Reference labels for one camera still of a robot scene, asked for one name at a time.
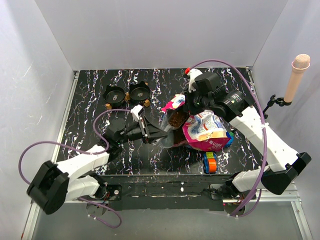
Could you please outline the clear plastic scoop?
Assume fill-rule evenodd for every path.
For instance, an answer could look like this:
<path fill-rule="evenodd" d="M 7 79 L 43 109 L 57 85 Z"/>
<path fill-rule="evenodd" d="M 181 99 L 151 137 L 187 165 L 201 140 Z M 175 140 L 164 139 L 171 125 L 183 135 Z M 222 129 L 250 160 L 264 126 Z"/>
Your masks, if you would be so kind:
<path fill-rule="evenodd" d="M 175 135 L 174 135 L 174 131 L 171 130 L 168 132 L 168 135 L 166 137 L 163 137 L 160 141 L 159 144 L 165 148 L 172 148 L 174 146 L 174 142 L 175 142 Z"/>

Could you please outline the pink pet food bag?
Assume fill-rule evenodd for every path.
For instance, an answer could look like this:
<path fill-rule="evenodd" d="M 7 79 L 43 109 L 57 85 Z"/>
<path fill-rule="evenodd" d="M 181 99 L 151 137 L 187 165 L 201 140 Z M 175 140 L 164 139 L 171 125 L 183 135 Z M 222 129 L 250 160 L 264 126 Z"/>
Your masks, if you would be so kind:
<path fill-rule="evenodd" d="M 185 96 L 176 94 L 161 110 L 161 129 L 174 131 L 172 148 L 186 146 L 203 152 L 219 152 L 231 139 L 222 121 L 211 110 L 190 115 L 183 110 Z"/>

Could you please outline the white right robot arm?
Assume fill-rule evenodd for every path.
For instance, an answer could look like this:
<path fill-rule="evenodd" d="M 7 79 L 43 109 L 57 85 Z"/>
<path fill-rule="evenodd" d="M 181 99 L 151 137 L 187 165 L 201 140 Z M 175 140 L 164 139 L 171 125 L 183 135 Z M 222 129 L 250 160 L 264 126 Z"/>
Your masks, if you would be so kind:
<path fill-rule="evenodd" d="M 186 109 L 192 115 L 213 111 L 240 131 L 266 158 L 263 172 L 254 170 L 234 174 L 225 183 L 227 195 L 237 199 L 255 188 L 265 188 L 281 195 L 310 163 L 311 156 L 288 146 L 266 123 L 261 122 L 261 115 L 250 99 L 239 90 L 227 91 L 216 73 L 193 68 L 186 71 L 186 76 L 189 79 L 183 92 Z"/>

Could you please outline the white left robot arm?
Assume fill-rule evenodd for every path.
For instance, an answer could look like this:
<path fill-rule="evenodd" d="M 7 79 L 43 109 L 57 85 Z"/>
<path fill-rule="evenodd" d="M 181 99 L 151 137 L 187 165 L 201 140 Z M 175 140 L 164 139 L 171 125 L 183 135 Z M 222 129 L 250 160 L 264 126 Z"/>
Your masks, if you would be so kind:
<path fill-rule="evenodd" d="M 127 125 L 124 119 L 114 119 L 89 154 L 82 153 L 58 163 L 44 162 L 26 193 L 47 215 L 55 213 L 66 201 L 79 197 L 101 200 L 108 195 L 108 184 L 91 173 L 92 170 L 116 159 L 122 144 L 128 141 L 142 140 L 145 144 L 155 145 L 168 134 L 144 116 L 136 117 L 132 125 Z"/>

